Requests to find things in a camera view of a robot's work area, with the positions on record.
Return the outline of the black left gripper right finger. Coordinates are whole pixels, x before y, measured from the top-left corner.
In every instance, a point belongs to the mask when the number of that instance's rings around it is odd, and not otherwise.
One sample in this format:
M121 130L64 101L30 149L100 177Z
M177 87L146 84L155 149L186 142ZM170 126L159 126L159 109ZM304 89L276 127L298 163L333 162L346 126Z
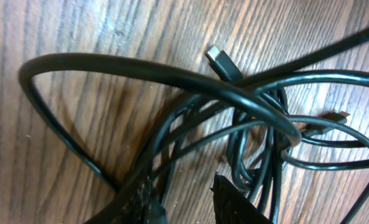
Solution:
M224 175L214 175L211 191L216 224L271 223Z

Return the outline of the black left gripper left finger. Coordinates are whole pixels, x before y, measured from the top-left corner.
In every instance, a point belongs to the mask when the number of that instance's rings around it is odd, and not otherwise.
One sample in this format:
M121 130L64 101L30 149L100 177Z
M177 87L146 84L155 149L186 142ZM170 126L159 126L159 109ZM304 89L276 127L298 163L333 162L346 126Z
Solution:
M154 179L146 170L130 173L116 198L86 224L143 223L167 224L163 204L169 189L169 173Z

